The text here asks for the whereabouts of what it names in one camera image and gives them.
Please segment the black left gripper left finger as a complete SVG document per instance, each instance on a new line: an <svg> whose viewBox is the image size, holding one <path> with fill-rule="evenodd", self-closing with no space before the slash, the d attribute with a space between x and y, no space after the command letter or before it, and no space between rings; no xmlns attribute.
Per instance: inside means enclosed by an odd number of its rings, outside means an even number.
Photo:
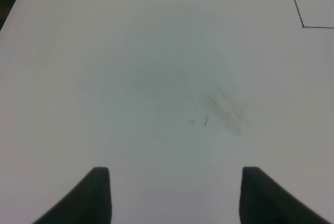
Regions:
<svg viewBox="0 0 334 224"><path fill-rule="evenodd" d="M35 223L112 222L110 172L95 167L56 205Z"/></svg>

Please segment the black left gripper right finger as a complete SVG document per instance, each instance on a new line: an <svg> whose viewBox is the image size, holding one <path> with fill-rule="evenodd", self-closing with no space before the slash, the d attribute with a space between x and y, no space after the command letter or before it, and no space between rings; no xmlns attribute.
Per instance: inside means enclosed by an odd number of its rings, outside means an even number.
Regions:
<svg viewBox="0 0 334 224"><path fill-rule="evenodd" d="M258 167L242 170L239 217L242 224L329 222Z"/></svg>

